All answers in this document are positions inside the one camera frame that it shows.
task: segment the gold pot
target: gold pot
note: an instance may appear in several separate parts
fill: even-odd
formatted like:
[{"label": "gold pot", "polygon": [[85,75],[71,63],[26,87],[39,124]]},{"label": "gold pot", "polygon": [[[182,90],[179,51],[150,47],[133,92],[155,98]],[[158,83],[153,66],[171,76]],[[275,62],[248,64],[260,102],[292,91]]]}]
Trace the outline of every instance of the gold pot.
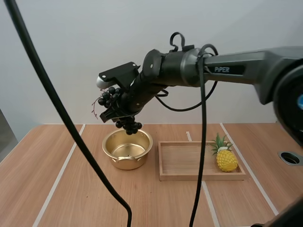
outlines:
[{"label": "gold pot", "polygon": [[152,148],[152,137],[142,130],[127,135],[124,129],[119,129],[104,138],[102,148],[114,167],[136,169],[146,162]]}]

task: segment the wooden tray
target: wooden tray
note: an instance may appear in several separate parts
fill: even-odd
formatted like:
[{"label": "wooden tray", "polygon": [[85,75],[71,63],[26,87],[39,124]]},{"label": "wooden tray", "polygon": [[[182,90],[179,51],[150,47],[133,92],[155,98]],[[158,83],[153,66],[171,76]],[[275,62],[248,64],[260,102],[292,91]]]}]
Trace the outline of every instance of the wooden tray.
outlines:
[{"label": "wooden tray", "polygon": [[[212,141],[206,142],[203,168],[204,181],[239,181],[246,178],[240,164],[233,172],[223,172],[213,155]],[[159,142],[160,181],[196,181],[198,179],[201,142]]]}]

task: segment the pineapple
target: pineapple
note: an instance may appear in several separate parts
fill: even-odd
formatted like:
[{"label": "pineapple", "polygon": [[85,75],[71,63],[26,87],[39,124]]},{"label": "pineapple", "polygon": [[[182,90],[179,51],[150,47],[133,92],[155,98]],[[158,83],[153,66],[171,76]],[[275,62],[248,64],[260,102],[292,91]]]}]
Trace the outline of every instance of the pineapple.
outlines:
[{"label": "pineapple", "polygon": [[225,136],[221,139],[217,133],[216,140],[214,140],[216,144],[211,144],[211,146],[214,147],[214,149],[212,149],[214,154],[217,154],[217,164],[219,168],[224,172],[231,172],[237,168],[238,160],[230,151],[232,144],[230,142],[224,142]]}]

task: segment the wooden table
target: wooden table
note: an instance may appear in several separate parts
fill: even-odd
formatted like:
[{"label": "wooden table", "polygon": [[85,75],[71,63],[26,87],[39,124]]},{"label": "wooden table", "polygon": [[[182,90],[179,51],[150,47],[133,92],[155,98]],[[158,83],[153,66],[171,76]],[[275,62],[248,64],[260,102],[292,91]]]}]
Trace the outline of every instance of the wooden table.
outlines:
[{"label": "wooden table", "polygon": [[[114,168],[102,151],[113,125],[77,125],[118,193],[133,211],[133,227],[188,226],[196,182],[160,182],[159,140],[200,140],[201,125],[145,125],[154,139],[140,168]],[[207,139],[224,130],[249,174],[245,181],[204,183],[196,227],[242,227],[272,219],[303,193],[303,166],[288,166],[279,151],[303,150],[278,124],[209,124]],[[28,133],[0,163],[0,226],[126,226],[125,209],[110,195],[64,125]]]}]

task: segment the white wall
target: white wall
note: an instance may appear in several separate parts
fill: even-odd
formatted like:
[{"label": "white wall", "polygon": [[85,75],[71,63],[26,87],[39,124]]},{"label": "white wall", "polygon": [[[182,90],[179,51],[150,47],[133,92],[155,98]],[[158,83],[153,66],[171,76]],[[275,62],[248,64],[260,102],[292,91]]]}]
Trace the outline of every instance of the white wall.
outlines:
[{"label": "white wall", "polygon": [[[187,44],[214,44],[219,53],[303,45],[302,0],[19,0],[37,52],[75,123],[101,123],[91,113],[98,73],[156,48],[167,52],[179,31]],[[42,123],[61,120],[42,88],[3,1],[0,2],[0,109],[17,139]],[[167,104],[199,102],[198,88],[169,89]],[[157,100],[143,123],[200,123],[201,110],[174,113]],[[249,85],[219,83],[207,102],[208,122],[273,122],[271,105]]]}]

